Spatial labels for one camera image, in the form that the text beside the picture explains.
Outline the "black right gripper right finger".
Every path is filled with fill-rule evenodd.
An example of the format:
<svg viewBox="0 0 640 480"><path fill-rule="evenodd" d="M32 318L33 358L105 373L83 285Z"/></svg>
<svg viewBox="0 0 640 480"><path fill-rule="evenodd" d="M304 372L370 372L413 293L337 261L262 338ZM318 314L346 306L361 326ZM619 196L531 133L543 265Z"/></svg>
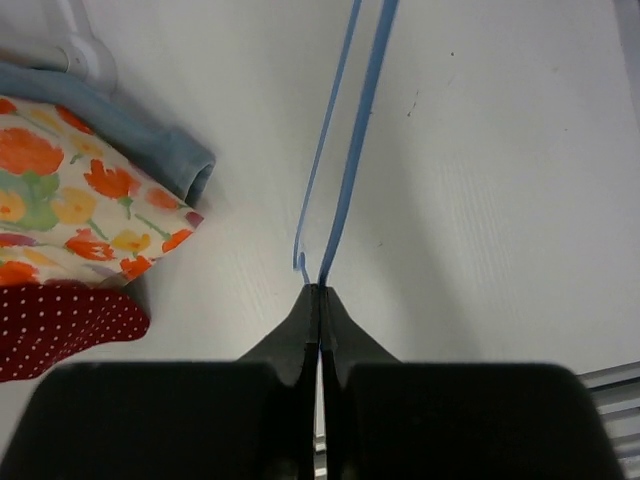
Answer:
<svg viewBox="0 0 640 480"><path fill-rule="evenodd" d="M592 397L546 363L410 363L318 292L331 479L620 479Z"/></svg>

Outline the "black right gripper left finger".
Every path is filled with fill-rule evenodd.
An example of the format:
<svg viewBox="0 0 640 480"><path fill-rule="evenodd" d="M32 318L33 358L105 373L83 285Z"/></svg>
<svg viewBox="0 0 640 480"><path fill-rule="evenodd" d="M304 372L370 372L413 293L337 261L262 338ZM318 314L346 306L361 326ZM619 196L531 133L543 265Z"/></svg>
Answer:
<svg viewBox="0 0 640 480"><path fill-rule="evenodd" d="M311 479L319 290L231 362L74 363L37 386L5 479Z"/></svg>

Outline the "red polka dot skirt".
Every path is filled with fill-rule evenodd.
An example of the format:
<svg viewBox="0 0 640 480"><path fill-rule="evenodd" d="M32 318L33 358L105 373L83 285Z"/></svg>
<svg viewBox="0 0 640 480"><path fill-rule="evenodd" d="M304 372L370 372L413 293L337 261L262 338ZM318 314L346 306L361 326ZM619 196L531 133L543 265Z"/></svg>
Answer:
<svg viewBox="0 0 640 480"><path fill-rule="evenodd" d="M1 381L32 380L94 346L142 338L150 319L125 293L71 285L1 288Z"/></svg>

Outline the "light blue denim skirt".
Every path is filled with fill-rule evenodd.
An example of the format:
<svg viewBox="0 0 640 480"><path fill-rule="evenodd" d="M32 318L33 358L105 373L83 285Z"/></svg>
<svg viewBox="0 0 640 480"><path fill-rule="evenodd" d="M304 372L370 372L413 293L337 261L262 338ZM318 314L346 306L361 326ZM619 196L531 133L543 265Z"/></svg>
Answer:
<svg viewBox="0 0 640 480"><path fill-rule="evenodd" d="M146 124L67 73L3 62L1 93L65 107L189 206L201 199L215 156L187 133Z"/></svg>

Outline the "orange floral skirt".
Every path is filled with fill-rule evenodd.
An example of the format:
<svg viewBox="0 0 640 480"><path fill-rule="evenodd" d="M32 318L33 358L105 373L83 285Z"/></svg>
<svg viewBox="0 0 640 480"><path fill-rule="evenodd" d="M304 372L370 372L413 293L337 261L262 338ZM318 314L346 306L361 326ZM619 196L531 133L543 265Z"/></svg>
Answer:
<svg viewBox="0 0 640 480"><path fill-rule="evenodd" d="M68 110L2 97L2 285L122 286L202 220Z"/></svg>

